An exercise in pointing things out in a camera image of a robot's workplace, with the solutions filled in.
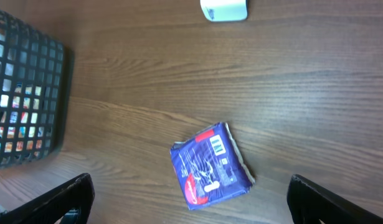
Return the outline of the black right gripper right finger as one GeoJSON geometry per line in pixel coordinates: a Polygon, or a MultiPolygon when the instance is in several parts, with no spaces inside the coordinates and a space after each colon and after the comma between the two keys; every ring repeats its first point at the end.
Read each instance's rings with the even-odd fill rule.
{"type": "Polygon", "coordinates": [[[292,175],[286,200],[294,223],[383,224],[382,217],[299,174],[292,175]]]}

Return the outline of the purple sanitary pad pack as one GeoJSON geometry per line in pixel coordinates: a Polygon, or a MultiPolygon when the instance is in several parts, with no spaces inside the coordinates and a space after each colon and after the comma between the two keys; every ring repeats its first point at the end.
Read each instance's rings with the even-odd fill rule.
{"type": "Polygon", "coordinates": [[[247,194],[255,183],[226,122],[175,142],[170,155],[189,210],[247,194]]]}

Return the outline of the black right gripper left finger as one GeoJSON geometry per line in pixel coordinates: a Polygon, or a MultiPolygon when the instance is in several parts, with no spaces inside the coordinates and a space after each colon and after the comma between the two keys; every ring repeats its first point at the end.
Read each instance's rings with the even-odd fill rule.
{"type": "Polygon", "coordinates": [[[82,173],[24,205],[2,214],[0,224],[86,224],[95,191],[90,174],[82,173]]]}

